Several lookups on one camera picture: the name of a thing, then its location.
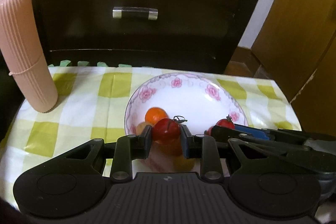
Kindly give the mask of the brown longan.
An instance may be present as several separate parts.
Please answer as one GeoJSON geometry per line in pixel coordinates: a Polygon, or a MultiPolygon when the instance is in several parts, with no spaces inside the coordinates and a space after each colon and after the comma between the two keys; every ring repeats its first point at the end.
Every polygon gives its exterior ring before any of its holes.
{"type": "Polygon", "coordinates": [[[135,127],[136,135],[141,135],[146,126],[152,126],[149,122],[141,122],[135,127]]]}

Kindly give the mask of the green white checkered tablecloth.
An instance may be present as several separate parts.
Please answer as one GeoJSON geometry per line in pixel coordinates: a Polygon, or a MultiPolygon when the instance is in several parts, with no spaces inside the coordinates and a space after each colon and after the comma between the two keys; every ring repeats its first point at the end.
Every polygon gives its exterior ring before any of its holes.
{"type": "MultiPolygon", "coordinates": [[[[1,143],[1,197],[15,204],[18,176],[54,156],[94,138],[114,142],[125,135],[124,118],[133,93],[146,81],[175,72],[155,68],[53,67],[58,90],[48,113],[23,102],[1,143]]],[[[299,130],[299,121],[272,80],[201,74],[225,89],[246,115],[247,126],[299,130]]]]}

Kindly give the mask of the dark wooden nightstand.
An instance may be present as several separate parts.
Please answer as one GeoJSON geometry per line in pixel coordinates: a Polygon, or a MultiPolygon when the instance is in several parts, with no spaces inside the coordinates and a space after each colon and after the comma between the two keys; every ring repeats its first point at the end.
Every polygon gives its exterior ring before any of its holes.
{"type": "Polygon", "coordinates": [[[46,60],[223,73],[259,0],[32,0],[46,60]]]}

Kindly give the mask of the cherry tomato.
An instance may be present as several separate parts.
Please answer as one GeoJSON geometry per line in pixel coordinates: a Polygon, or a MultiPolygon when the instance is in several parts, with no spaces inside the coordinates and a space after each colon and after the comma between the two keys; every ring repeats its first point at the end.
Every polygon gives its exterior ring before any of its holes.
{"type": "Polygon", "coordinates": [[[232,117],[227,115],[226,118],[223,118],[215,124],[216,126],[235,129],[235,124],[233,123],[232,117]]]}
{"type": "Polygon", "coordinates": [[[152,128],[152,139],[161,145],[171,144],[181,135],[181,124],[187,122],[185,117],[177,115],[173,119],[163,118],[152,128]]]}

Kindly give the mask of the small orange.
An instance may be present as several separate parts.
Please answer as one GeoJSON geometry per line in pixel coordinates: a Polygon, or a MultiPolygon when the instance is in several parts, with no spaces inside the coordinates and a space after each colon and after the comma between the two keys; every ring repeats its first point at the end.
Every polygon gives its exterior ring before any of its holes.
{"type": "Polygon", "coordinates": [[[169,116],[160,107],[152,107],[147,110],[145,114],[145,122],[151,124],[152,126],[159,122],[161,119],[168,118],[169,116]]]}

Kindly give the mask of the brown wooden wardrobe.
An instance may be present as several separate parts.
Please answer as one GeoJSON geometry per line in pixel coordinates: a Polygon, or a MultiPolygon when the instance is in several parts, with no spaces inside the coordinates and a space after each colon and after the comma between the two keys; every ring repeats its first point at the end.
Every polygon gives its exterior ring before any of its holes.
{"type": "Polygon", "coordinates": [[[301,127],[335,135],[335,0],[274,0],[252,51],[301,127]]]}

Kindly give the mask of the pink ribbed cylindrical case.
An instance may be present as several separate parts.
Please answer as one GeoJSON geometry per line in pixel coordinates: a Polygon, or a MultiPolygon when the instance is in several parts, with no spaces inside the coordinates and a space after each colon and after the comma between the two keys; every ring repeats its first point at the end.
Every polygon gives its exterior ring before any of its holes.
{"type": "Polygon", "coordinates": [[[58,92],[39,40],[32,0],[1,0],[1,52],[29,104],[40,113],[50,111],[58,92]]]}

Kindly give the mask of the white floral porcelain bowl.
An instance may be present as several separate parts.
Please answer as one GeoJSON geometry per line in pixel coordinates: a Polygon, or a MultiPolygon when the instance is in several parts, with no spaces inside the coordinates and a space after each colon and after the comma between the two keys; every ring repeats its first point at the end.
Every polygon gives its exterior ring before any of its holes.
{"type": "MultiPolygon", "coordinates": [[[[169,118],[182,116],[193,135],[203,134],[217,121],[231,116],[235,124],[248,124],[238,102],[218,84],[193,73],[166,73],[149,79],[131,96],[125,111],[124,128],[127,135],[145,121],[152,107],[165,110],[169,118]]],[[[186,160],[175,152],[163,151],[154,143],[149,157],[132,162],[133,172],[198,172],[200,161],[186,160]]]]}

